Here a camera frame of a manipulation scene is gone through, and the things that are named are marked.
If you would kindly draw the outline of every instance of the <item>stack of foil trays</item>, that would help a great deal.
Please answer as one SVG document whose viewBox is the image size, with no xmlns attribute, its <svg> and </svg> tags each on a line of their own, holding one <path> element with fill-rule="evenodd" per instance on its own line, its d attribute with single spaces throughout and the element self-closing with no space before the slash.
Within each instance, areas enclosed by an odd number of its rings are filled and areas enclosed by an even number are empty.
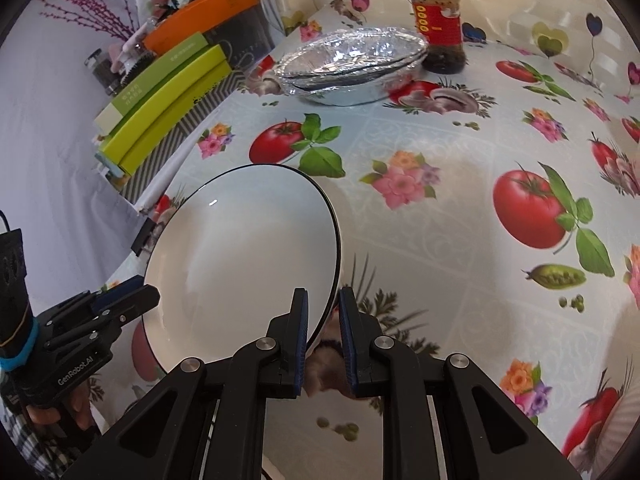
<svg viewBox="0 0 640 480">
<path fill-rule="evenodd" d="M 274 73 L 285 93 L 351 106 L 409 83 L 426 51 L 425 38 L 406 28 L 338 30 L 285 55 Z"/>
</svg>

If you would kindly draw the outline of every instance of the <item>human hand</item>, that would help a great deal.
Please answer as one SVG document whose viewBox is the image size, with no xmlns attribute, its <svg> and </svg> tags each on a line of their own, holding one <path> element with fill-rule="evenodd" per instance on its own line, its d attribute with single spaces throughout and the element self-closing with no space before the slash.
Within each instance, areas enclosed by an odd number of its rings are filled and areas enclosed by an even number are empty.
<svg viewBox="0 0 640 480">
<path fill-rule="evenodd" d="M 85 381 L 73 390 L 64 404 L 76 421 L 78 428 L 84 431 L 94 424 L 94 418 L 91 415 L 91 407 L 89 404 L 88 382 Z M 41 424 L 42 426 L 55 424 L 60 420 L 60 412 L 56 408 L 27 406 L 27 413 L 34 424 Z"/>
</svg>

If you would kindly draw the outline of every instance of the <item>blue wrist strap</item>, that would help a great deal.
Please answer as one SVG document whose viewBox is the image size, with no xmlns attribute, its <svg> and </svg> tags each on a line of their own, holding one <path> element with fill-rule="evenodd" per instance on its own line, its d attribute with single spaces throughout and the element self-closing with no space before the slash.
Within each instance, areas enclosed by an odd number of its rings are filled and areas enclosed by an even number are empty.
<svg viewBox="0 0 640 480">
<path fill-rule="evenodd" d="M 36 344 L 36 339 L 38 338 L 38 321 L 33 318 L 33 325 L 31 325 L 31 331 L 29 332 L 29 337 L 27 341 L 25 341 L 22 350 L 20 353 L 11 358 L 1 358 L 0 357 L 0 369 L 5 372 L 12 372 L 17 367 L 23 366 L 29 355 L 31 354 L 31 350 L 33 350 L 33 346 Z"/>
</svg>

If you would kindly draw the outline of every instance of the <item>green pea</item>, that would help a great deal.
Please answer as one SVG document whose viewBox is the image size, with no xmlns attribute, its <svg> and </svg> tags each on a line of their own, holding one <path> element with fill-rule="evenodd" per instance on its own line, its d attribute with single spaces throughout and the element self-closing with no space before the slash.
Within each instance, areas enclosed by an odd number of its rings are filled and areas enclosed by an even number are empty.
<svg viewBox="0 0 640 480">
<path fill-rule="evenodd" d="M 580 269 L 575 269 L 560 264 L 543 264 L 527 272 L 527 280 L 533 280 L 539 285 L 551 290 L 561 290 L 581 285 L 587 281 L 587 277 Z"/>
</svg>

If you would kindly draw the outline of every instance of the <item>orange lid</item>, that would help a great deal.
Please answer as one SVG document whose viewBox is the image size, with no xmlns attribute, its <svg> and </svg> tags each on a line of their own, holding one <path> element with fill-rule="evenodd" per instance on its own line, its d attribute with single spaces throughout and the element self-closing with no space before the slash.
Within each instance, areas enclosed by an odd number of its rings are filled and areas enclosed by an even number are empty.
<svg viewBox="0 0 640 480">
<path fill-rule="evenodd" d="M 158 25 L 145 47 L 162 56 L 196 32 L 207 32 L 255 5 L 259 0 L 195 0 Z"/>
</svg>

